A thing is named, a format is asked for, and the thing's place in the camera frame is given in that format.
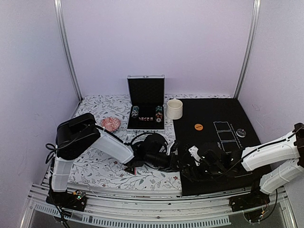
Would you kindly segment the orange big blind button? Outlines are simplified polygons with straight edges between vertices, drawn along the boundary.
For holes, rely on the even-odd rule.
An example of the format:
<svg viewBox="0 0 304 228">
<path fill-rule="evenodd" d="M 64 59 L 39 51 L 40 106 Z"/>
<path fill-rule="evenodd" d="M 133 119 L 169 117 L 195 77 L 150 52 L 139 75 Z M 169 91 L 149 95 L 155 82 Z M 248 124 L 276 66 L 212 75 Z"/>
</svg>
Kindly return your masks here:
<svg viewBox="0 0 304 228">
<path fill-rule="evenodd" d="M 194 128 L 195 128 L 195 130 L 197 130 L 197 131 L 202 131 L 204 127 L 203 127 L 202 124 L 197 123 L 197 124 L 194 125 Z"/>
</svg>

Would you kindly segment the clear dealer button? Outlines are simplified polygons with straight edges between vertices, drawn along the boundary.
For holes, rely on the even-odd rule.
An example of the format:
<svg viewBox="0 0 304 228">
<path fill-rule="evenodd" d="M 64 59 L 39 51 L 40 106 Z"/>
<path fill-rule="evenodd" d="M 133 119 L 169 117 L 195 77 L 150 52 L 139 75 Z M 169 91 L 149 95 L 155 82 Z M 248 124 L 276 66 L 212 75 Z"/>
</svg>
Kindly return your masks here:
<svg viewBox="0 0 304 228">
<path fill-rule="evenodd" d="M 236 130 L 236 134 L 237 134 L 238 137 L 244 138 L 247 133 L 244 129 L 239 128 L 239 129 Z"/>
</svg>

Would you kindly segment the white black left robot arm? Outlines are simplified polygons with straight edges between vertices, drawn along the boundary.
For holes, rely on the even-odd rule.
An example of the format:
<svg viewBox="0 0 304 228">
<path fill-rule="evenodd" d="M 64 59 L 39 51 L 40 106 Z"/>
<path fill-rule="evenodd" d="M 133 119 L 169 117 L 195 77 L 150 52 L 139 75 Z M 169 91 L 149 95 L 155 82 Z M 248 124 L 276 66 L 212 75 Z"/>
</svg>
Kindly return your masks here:
<svg viewBox="0 0 304 228">
<path fill-rule="evenodd" d="M 112 132 L 96 124 L 91 113 L 85 113 L 61 123 L 57 127 L 56 143 L 46 148 L 54 154 L 50 186 L 52 198 L 60 206 L 67 206 L 71 197 L 67 181 L 72 163 L 87 149 L 94 148 L 129 168 L 151 164 L 161 171 L 178 171 L 180 168 L 176 143 L 169 144 L 159 133 L 144 133 L 140 141 L 134 137 L 124 142 Z"/>
</svg>

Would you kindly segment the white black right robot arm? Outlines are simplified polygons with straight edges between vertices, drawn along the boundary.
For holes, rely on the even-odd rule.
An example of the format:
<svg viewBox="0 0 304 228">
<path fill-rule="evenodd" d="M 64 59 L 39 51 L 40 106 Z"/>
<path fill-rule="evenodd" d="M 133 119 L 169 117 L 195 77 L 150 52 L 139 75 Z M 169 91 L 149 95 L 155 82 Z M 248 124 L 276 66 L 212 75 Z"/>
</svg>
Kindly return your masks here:
<svg viewBox="0 0 304 228">
<path fill-rule="evenodd" d="M 219 148 L 212 149 L 204 144 L 192 146 L 189 153 L 195 165 L 184 165 L 181 174 L 190 181 L 217 181 L 235 178 L 243 172 L 282 162 L 274 171 L 264 174 L 258 182 L 258 189 L 246 195 L 249 207 L 256 207 L 278 187 L 290 182 L 304 172 L 304 125 L 297 123 L 286 135 L 258 146 L 241 148 L 223 154 Z"/>
</svg>

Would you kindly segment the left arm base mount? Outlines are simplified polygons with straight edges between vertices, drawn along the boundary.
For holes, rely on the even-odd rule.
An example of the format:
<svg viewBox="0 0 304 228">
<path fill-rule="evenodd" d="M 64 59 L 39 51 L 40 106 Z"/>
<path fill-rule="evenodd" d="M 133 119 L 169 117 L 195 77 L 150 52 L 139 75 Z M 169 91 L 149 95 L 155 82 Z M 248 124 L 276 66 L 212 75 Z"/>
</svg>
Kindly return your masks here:
<svg viewBox="0 0 304 228">
<path fill-rule="evenodd" d="M 67 190 L 65 192 L 54 192 L 50 189 L 46 198 L 48 204 L 81 212 L 85 210 L 86 202 L 86 193 L 80 190 L 69 193 Z"/>
</svg>

